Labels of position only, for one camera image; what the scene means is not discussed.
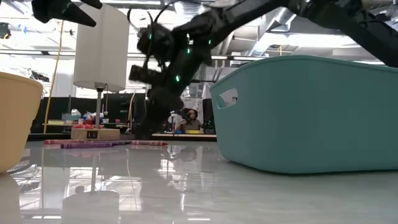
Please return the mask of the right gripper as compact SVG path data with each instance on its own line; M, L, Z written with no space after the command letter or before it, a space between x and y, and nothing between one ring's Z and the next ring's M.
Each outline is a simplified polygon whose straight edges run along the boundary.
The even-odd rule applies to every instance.
M180 95L191 83L200 65L211 63L211 40L193 38L185 31L173 32L153 22L140 30L137 48L146 56L143 65L132 65L129 79L150 84L150 101L136 139L148 139L164 131L168 109L180 109Z

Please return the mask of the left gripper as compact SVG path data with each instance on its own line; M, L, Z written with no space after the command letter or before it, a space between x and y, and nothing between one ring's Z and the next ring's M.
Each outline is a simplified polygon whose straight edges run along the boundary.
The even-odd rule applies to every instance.
M80 0L96 9L101 9L100 0ZM96 22L77 5L65 0L32 0L33 16L40 22L48 23L51 19L63 19L77 24L94 27Z

